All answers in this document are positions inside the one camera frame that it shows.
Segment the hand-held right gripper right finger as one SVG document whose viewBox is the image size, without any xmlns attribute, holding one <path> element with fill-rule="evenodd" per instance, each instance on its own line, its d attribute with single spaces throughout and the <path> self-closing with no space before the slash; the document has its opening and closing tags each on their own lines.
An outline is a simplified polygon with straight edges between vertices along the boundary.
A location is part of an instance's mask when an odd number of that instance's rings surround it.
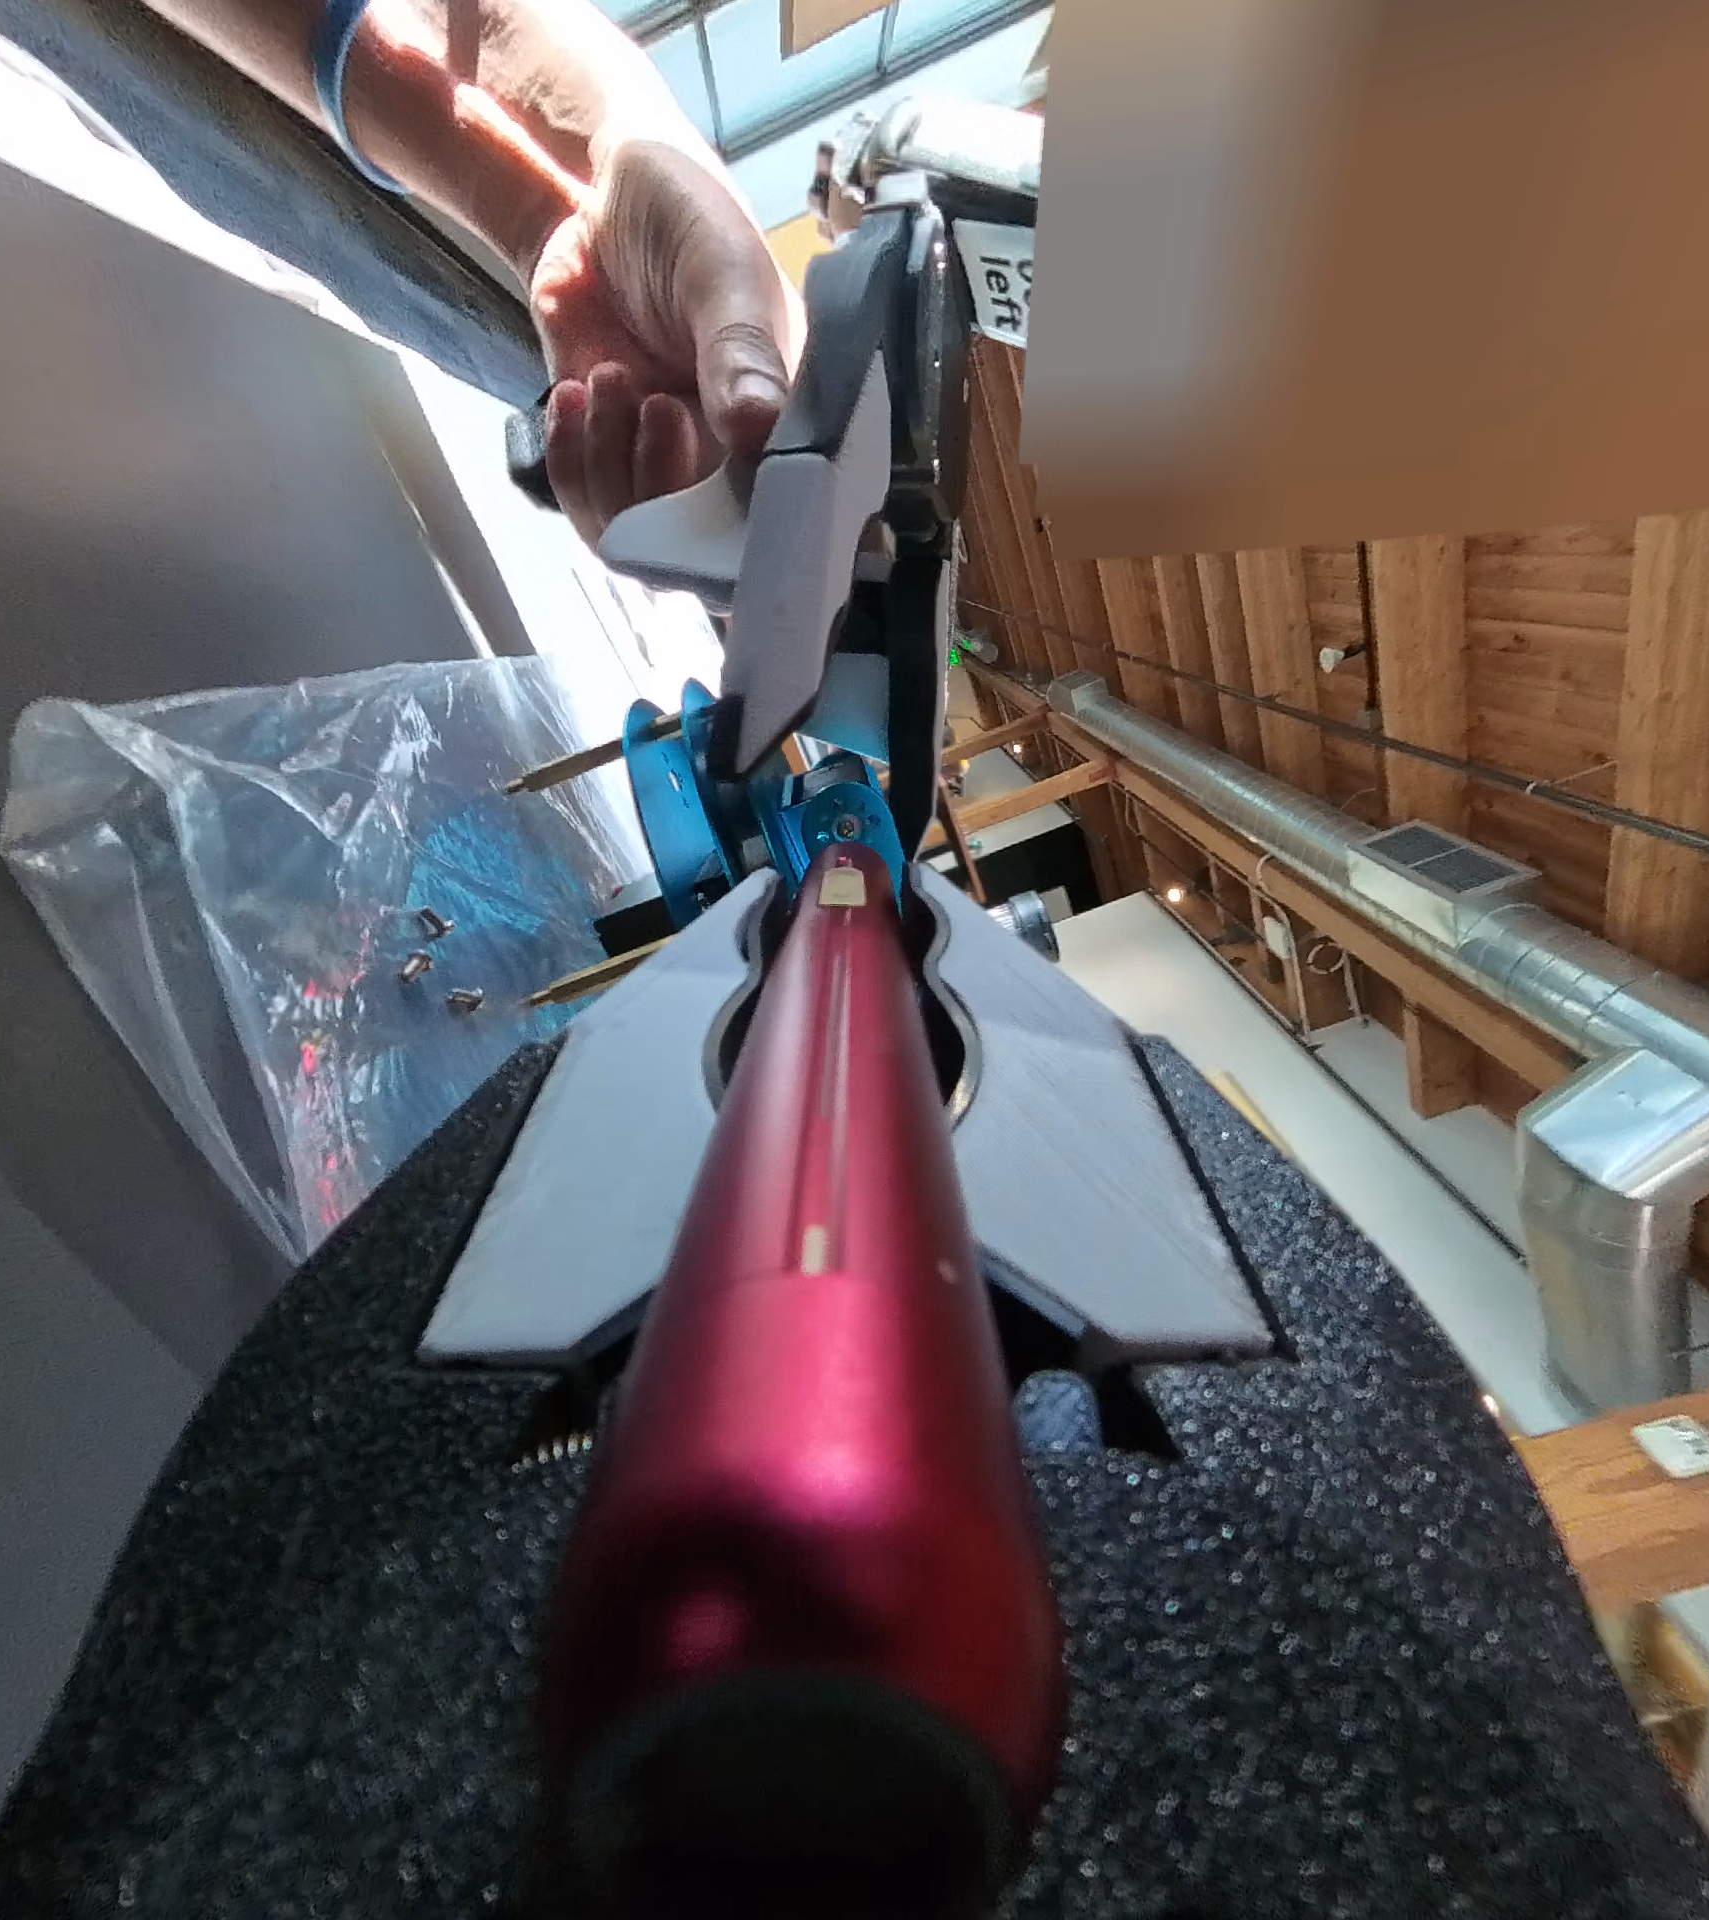
<svg viewBox="0 0 1709 1920">
<path fill-rule="evenodd" d="M 954 1150 L 994 1282 L 1081 1364 L 1269 1357 L 1270 1315 L 1130 1030 L 945 876 L 913 883 L 962 1033 Z"/>
</svg>

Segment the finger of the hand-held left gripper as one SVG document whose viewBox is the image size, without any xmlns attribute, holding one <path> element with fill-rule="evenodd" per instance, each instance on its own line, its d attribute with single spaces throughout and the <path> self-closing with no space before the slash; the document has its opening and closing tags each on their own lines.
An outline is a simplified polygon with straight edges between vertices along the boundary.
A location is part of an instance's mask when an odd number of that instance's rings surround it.
<svg viewBox="0 0 1709 1920">
<path fill-rule="evenodd" d="M 810 711 L 867 522 L 891 487 L 884 372 L 867 372 L 836 452 L 769 449 L 749 493 L 724 646 L 716 759 L 749 773 Z"/>
<path fill-rule="evenodd" d="M 877 616 L 886 663 L 880 761 L 900 851 L 913 861 L 943 791 L 956 528 L 922 500 L 891 500 L 880 524 L 893 540 Z"/>
</svg>

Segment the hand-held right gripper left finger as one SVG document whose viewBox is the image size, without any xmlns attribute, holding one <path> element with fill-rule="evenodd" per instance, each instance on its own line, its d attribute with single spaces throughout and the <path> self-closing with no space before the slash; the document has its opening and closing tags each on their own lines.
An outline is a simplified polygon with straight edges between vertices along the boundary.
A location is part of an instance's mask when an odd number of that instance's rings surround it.
<svg viewBox="0 0 1709 1920">
<path fill-rule="evenodd" d="M 664 1270 L 716 1126 L 721 1018 L 777 899 L 745 877 L 571 1020 L 417 1344 L 552 1366 L 618 1336 Z"/>
</svg>

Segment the blue toy robot arm base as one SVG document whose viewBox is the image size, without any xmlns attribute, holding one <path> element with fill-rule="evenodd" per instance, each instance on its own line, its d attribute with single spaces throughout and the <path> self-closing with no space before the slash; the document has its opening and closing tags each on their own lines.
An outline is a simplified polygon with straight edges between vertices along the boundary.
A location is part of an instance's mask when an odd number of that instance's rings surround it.
<svg viewBox="0 0 1709 1920">
<path fill-rule="evenodd" d="M 791 766 L 778 748 L 756 771 L 721 780 L 717 739 L 719 702 L 690 680 L 677 707 L 638 700 L 616 737 L 517 771 L 497 790 L 533 797 L 621 768 L 669 933 L 690 927 L 751 876 L 769 876 L 778 905 L 791 907 L 813 868 L 846 849 L 872 851 L 893 894 L 905 891 L 934 809 L 918 827 L 900 829 L 880 761 L 822 743 L 815 759 Z"/>
</svg>

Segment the magenta electric screwdriver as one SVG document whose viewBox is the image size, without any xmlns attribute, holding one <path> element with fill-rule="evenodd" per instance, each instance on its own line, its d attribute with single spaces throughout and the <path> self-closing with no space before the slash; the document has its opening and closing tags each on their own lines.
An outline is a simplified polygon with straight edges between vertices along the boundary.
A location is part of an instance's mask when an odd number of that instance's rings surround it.
<svg viewBox="0 0 1709 1920">
<path fill-rule="evenodd" d="M 559 1558 L 601 1915 L 989 1915 L 1055 1788 L 1051 1558 L 884 860 L 819 854 Z"/>
</svg>

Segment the clear plastic bag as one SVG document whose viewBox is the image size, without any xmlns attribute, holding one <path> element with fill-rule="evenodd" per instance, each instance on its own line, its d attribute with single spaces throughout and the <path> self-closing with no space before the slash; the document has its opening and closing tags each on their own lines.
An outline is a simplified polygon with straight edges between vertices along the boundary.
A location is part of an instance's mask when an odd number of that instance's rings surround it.
<svg viewBox="0 0 1709 1920">
<path fill-rule="evenodd" d="M 279 1256 L 302 1259 L 571 1010 L 645 856 L 549 663 L 464 657 L 91 703 L 10 742 L 0 851 L 97 1012 Z M 421 942 L 411 905 L 456 922 Z M 401 957 L 433 966 L 401 985 Z M 442 996 L 484 990 L 453 1018 Z"/>
</svg>

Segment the person's left forearm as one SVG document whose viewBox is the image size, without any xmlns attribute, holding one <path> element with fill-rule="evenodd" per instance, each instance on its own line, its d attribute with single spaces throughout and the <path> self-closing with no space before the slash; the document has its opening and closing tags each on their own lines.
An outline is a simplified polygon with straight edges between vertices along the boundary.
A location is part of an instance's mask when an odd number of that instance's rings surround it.
<svg viewBox="0 0 1709 1920">
<path fill-rule="evenodd" d="M 148 10 L 327 133 L 307 32 L 319 2 L 152 2 Z M 618 142 L 671 111 L 645 55 L 589 4 L 390 2 L 409 102 L 414 201 L 464 228 L 520 277 L 578 214 Z"/>
</svg>

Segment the person's left hand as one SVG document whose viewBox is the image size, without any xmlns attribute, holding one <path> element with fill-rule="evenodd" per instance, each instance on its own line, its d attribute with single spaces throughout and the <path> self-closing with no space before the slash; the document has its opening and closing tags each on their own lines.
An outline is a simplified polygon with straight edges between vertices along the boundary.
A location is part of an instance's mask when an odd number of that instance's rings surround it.
<svg viewBox="0 0 1709 1920">
<path fill-rule="evenodd" d="M 805 316 L 704 149 L 616 133 L 530 271 L 546 474 L 588 543 L 639 503 L 753 462 L 780 417 Z"/>
</svg>

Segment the blue wristband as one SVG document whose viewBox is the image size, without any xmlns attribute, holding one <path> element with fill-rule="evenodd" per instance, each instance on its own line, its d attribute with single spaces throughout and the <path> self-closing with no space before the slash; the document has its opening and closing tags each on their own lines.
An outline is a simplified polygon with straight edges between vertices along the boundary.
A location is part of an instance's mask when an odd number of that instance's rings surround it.
<svg viewBox="0 0 1709 1920">
<path fill-rule="evenodd" d="M 394 76 L 387 33 L 408 28 L 406 4 L 322 2 L 307 32 L 319 123 L 350 165 L 391 200 L 409 195 L 409 102 Z"/>
</svg>

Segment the silver ventilation duct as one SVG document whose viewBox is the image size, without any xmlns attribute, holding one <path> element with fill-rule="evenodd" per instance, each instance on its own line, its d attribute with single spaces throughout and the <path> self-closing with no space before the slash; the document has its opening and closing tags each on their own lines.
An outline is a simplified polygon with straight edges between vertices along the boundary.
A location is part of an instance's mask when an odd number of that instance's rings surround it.
<svg viewBox="0 0 1709 1920">
<path fill-rule="evenodd" d="M 1420 956 L 1536 1030 L 1575 1070 L 1516 1122 L 1524 1256 L 1549 1371 L 1591 1411 L 1690 1386 L 1689 1265 L 1709 1198 L 1709 992 L 1547 911 L 1524 868 L 1425 822 L 1371 829 L 1073 671 L 1048 705 L 1130 793 L 1247 888 L 1292 894 L 1369 970 Z"/>
</svg>

